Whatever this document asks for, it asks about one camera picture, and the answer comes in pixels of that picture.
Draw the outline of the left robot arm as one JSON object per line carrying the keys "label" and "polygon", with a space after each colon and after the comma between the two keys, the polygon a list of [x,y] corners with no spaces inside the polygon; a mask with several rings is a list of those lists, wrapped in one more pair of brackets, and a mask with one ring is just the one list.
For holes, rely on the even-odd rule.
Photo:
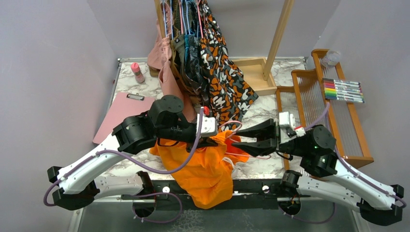
{"label": "left robot arm", "polygon": [[66,167],[50,167],[47,175],[51,186],[44,195],[44,204],[73,211],[108,196],[150,196],[153,186],[149,173],[154,169],[145,164],[138,162],[142,170],[129,177],[105,177],[103,173],[122,160],[133,160],[134,155],[158,145],[161,139],[186,143],[188,157],[168,174],[182,170],[195,150],[210,146],[206,139],[218,133],[217,120],[206,107],[200,108],[195,123],[188,122],[182,110],[180,98],[163,96],[148,111],[125,118],[82,158]]}

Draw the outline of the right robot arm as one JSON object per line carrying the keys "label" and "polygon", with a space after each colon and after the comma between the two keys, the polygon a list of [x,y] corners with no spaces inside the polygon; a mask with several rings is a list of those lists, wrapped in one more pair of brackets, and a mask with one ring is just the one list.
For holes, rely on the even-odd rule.
{"label": "right robot arm", "polygon": [[256,142],[232,144],[253,157],[276,153],[288,160],[301,158],[304,172],[287,170],[279,183],[279,193],[288,197],[279,204],[285,214],[298,214],[301,206],[297,200],[310,196],[348,207],[379,226],[402,220],[406,204],[397,202],[402,201],[404,188],[378,182],[348,164],[336,152],[336,139],[323,125],[297,127],[290,115],[240,130],[238,135],[256,138]]}

